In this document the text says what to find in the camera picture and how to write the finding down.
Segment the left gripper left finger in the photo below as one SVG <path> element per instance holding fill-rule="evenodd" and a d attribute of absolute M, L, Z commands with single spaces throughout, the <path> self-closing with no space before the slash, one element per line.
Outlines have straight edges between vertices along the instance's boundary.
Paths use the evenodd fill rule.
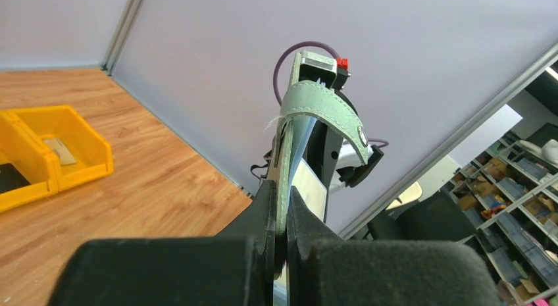
<path fill-rule="evenodd" d="M 215 236 L 105 238 L 69 258 L 49 305 L 272 305 L 276 184 Z"/>

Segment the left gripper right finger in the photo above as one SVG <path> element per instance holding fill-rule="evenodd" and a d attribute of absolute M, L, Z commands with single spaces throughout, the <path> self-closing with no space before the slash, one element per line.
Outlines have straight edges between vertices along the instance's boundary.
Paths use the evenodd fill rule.
<path fill-rule="evenodd" d="M 499 305 L 483 260 L 453 242 L 343 240 L 292 188 L 289 305 Z"/>

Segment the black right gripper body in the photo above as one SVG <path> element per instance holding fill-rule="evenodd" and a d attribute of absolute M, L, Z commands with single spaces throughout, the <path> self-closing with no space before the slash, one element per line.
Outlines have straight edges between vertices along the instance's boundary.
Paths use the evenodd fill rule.
<path fill-rule="evenodd" d="M 383 157 L 384 152 L 377 145 L 368 146 L 367 162 L 362 163 L 352 146 L 343 145 L 338 157 L 339 181 L 354 188 L 368 177 Z"/>

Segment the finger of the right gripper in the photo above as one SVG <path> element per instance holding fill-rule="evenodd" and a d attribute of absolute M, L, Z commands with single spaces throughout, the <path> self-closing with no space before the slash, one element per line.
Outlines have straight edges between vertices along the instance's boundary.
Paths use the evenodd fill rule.
<path fill-rule="evenodd" d="M 316 121 L 305 149 L 305 161 L 326 188 L 324 219 L 327 218 L 328 191 L 336 170 L 336 163 L 343 138 L 321 121 Z"/>

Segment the green card holder wallet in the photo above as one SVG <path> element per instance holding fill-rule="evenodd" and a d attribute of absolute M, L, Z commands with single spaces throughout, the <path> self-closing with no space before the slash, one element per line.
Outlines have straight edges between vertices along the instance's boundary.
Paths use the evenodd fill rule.
<path fill-rule="evenodd" d="M 269 180 L 276 184 L 276 245 L 274 256 L 280 268 L 274 275 L 286 279 L 287 302 L 295 305 L 302 296 L 308 278 L 303 274 L 302 233 L 310 224 L 317 226 L 321 236 L 330 236 L 325 226 L 292 187 L 293 174 L 303 159 L 310 133 L 310 122 L 319 120 L 337 132 L 356 150 L 362 163 L 367 162 L 369 141 L 357 111 L 342 90 L 328 89 L 313 81 L 299 81 L 302 51 L 309 51 L 310 42 L 289 49 L 294 54 L 290 84 L 284 95 L 277 95 L 280 114 L 271 151 Z"/>

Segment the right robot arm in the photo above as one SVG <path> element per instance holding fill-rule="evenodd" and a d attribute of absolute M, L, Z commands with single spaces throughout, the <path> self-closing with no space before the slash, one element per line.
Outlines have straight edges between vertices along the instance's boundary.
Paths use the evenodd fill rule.
<path fill-rule="evenodd" d="M 310 127 L 303 160 L 317 180 L 328 189 L 323 208 L 317 213 L 325 221 L 330 196 L 344 188 L 354 188 L 367 178 L 384 157 L 382 147 L 385 143 L 368 145 L 367 164 L 364 165 L 348 140 L 325 123 L 315 120 L 310 122 Z"/>

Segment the tan card in holder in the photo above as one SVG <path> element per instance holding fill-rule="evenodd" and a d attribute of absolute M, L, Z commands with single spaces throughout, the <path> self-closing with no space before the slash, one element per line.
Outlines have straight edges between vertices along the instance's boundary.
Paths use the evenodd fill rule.
<path fill-rule="evenodd" d="M 305 160 L 300 160 L 291 185 L 296 188 L 310 212 L 324 222 L 328 191 Z"/>

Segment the tan card in bin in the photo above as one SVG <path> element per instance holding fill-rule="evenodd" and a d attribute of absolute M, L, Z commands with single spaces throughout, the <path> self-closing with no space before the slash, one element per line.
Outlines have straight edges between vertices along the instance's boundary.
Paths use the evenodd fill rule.
<path fill-rule="evenodd" d="M 76 158 L 60 138 L 45 138 L 44 144 L 54 152 L 62 166 L 75 165 Z"/>

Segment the black card in bin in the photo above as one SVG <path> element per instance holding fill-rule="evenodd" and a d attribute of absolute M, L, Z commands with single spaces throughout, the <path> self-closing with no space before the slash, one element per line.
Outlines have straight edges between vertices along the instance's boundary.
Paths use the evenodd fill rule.
<path fill-rule="evenodd" d="M 10 163 L 1 165 L 0 175 L 0 193 L 6 193 L 30 185 L 29 181 Z"/>

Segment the storage shelf rack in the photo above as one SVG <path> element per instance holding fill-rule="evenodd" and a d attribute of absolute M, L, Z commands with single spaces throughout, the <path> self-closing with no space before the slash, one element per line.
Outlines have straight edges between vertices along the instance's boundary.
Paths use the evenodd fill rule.
<path fill-rule="evenodd" d="M 476 228 L 504 305 L 557 304 L 557 167 L 507 132 L 443 186 Z"/>

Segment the right yellow bin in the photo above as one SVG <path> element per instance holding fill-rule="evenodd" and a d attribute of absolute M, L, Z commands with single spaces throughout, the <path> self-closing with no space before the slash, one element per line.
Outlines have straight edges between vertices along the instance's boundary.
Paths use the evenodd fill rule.
<path fill-rule="evenodd" d="M 111 146 L 70 105 L 9 109 L 23 122 L 33 138 L 53 154 L 59 191 L 110 176 L 114 172 Z M 76 158 L 75 165 L 62 166 L 43 139 L 60 138 Z"/>

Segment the yellow bin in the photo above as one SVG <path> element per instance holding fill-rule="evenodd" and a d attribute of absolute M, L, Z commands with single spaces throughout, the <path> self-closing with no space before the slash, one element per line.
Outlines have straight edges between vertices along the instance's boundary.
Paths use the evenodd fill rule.
<path fill-rule="evenodd" d="M 53 161 L 23 122 L 2 111 L 1 212 L 56 194 Z"/>
<path fill-rule="evenodd" d="M 33 138 L 53 154 L 59 191 L 110 176 L 114 172 L 111 146 L 70 105 L 9 109 L 23 122 Z M 76 158 L 75 165 L 62 166 L 43 139 L 60 138 Z"/>

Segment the middle yellow bin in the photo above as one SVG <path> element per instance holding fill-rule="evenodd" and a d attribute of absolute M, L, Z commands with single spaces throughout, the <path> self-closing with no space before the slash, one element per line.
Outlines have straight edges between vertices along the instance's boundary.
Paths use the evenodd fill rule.
<path fill-rule="evenodd" d="M 56 194 L 53 161 L 23 122 L 2 111 L 1 212 Z"/>

